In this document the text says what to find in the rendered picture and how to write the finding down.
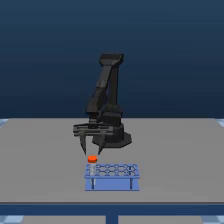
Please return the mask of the clear tube with orange cap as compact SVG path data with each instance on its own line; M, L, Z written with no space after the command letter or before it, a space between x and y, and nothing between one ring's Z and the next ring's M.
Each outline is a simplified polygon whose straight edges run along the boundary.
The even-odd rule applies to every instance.
M95 186L96 180L94 179L94 176L96 174L96 163L98 161L98 157L96 155L90 155L88 157L88 163L89 163L89 173L91 176L91 185Z

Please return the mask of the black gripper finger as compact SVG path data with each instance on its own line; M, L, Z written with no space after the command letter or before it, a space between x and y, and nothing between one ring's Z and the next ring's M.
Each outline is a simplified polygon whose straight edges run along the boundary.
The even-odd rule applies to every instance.
M79 139L80 139L80 145L83 149L84 154L86 155L87 152L87 146L86 146L86 135L85 132L79 133Z
M100 153L102 152L105 144L106 144L106 139L107 139L107 135L106 132L103 132L100 135L100 139L99 139L99 149L98 149L98 155L100 155Z

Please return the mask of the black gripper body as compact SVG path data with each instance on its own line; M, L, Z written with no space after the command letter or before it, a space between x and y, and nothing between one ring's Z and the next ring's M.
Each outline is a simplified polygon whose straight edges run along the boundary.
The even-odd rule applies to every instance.
M85 133L86 135L98 135L101 133L112 135L113 132L114 128L103 122L75 124L73 126L73 133L75 135L79 135L80 133Z

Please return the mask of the blue tube rack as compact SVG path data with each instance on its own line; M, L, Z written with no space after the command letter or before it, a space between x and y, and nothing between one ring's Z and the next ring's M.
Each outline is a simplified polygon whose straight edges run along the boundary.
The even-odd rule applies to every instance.
M86 191L138 191L140 173L137 164L96 164L95 186L91 185L89 164L84 178Z

